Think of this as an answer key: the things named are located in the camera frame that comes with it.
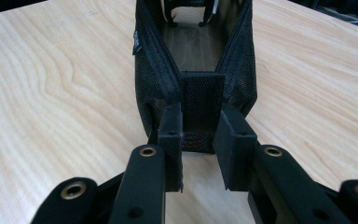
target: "table surface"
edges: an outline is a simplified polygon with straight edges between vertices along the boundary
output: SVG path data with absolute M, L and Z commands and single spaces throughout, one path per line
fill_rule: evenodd
M 63 180 L 98 184 L 146 142 L 134 89 L 134 0 L 49 0 L 0 13 L 0 223 L 26 223 Z M 254 0 L 258 100 L 247 120 L 316 181 L 358 178 L 358 27 Z M 253 223 L 214 155 L 185 154 L 167 223 Z

